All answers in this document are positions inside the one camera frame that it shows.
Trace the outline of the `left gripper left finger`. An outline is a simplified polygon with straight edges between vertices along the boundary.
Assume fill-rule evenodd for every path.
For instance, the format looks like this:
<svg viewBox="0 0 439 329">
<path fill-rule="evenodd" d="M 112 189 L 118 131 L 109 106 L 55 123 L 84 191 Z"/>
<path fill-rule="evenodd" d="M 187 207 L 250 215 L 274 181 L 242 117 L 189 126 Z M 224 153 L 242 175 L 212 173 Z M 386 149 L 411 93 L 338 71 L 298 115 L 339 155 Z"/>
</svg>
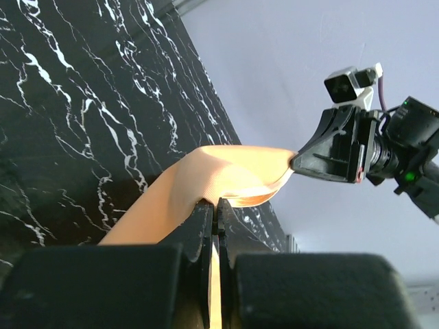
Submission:
<svg viewBox="0 0 439 329">
<path fill-rule="evenodd" d="M 212 204 L 198 202 L 183 224 L 168 234 L 162 245 L 182 250 L 176 295 L 174 328 L 208 328 L 211 325 Z"/>
</svg>

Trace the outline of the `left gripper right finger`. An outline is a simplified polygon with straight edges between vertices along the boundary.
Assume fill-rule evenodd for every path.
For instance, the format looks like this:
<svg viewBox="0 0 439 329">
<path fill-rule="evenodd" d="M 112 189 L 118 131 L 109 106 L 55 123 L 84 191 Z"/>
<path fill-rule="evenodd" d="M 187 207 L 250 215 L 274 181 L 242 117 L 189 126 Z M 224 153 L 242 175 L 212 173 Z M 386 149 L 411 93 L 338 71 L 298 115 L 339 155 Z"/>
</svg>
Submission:
<svg viewBox="0 0 439 329">
<path fill-rule="evenodd" d="M 239 294 L 235 274 L 236 257 L 240 254 L 273 253 L 274 251 L 239 221 L 228 200 L 222 198 L 217 205 L 217 235 L 222 326 L 240 328 Z"/>
</svg>

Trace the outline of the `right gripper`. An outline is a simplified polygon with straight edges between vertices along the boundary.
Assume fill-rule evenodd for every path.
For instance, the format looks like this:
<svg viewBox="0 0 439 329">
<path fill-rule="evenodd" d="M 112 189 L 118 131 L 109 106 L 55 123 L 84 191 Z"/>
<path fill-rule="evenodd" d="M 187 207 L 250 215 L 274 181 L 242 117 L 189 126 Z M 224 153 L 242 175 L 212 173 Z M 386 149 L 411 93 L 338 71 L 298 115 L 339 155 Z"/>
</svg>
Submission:
<svg viewBox="0 0 439 329">
<path fill-rule="evenodd" d="M 390 110 L 375 134 L 370 168 L 375 186 L 394 179 L 394 193 L 406 193 L 430 219 L 438 218 L 438 111 L 408 97 Z M 356 183 L 364 148 L 357 140 L 361 109 L 329 108 L 309 141 L 290 160 L 294 173 L 331 182 Z"/>
</svg>

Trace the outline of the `peach cloth napkin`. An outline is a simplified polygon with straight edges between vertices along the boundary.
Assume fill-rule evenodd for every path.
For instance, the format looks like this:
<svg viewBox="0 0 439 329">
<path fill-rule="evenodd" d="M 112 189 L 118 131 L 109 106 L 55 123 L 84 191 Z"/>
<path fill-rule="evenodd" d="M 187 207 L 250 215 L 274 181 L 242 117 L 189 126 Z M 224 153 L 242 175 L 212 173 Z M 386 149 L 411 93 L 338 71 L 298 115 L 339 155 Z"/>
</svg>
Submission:
<svg viewBox="0 0 439 329">
<path fill-rule="evenodd" d="M 101 245 L 158 243 L 181 225 L 202 199 L 233 208 L 270 200 L 293 173 L 287 149 L 211 145 L 194 149 L 170 166 L 131 205 Z"/>
</svg>

